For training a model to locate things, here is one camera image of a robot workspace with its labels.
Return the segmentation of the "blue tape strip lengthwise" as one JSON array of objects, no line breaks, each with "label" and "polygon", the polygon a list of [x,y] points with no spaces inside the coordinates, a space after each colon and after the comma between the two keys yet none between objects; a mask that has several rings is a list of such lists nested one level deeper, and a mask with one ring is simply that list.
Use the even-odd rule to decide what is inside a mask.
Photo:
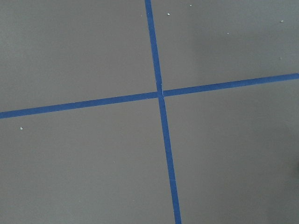
[{"label": "blue tape strip lengthwise", "polygon": [[159,62],[154,16],[153,16],[152,4],[150,0],[145,1],[145,8],[147,14],[151,52],[152,52],[156,87],[157,87],[157,98],[159,103],[159,111],[160,111],[161,125],[163,131],[163,140],[164,140],[165,156],[166,156],[168,177],[169,177],[170,190],[171,190],[174,220],[176,224],[180,224],[182,223],[182,219],[181,219],[181,212],[180,212],[178,191],[177,191],[177,182],[176,182],[175,169],[174,169],[173,156],[172,156],[171,138],[169,133],[167,111],[166,111],[166,105],[164,99],[163,82],[162,82],[162,75],[161,75],[160,62]]}]

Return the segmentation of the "blue tape strip crosswise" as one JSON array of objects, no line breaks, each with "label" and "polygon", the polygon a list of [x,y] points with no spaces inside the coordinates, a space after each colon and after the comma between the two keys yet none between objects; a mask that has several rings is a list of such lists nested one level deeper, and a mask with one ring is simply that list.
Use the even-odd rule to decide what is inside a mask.
[{"label": "blue tape strip crosswise", "polygon": [[185,94],[198,93],[198,92],[238,88],[238,87],[250,86],[250,85],[283,82],[288,80],[295,80],[298,78],[299,78],[299,74],[293,73],[293,74],[285,74],[285,75],[278,75],[278,76],[271,76],[271,77],[261,77],[261,78],[245,79],[245,80],[232,81],[232,82],[171,89],[171,90],[165,90],[161,94],[156,91],[156,92],[147,92],[147,93],[126,95],[126,96],[118,96],[112,98],[102,98],[102,99],[95,99],[95,100],[88,100],[88,101],[72,102],[72,103],[59,104],[59,105],[41,106],[41,107],[34,107],[28,109],[19,109],[19,110],[1,112],[0,118],[8,119],[8,118],[36,115],[42,113],[59,112],[59,111],[94,107],[94,106],[111,105],[111,104],[118,104],[124,102],[154,99],[154,98],[158,98],[160,95],[164,97],[170,97],[170,96],[185,95]]}]

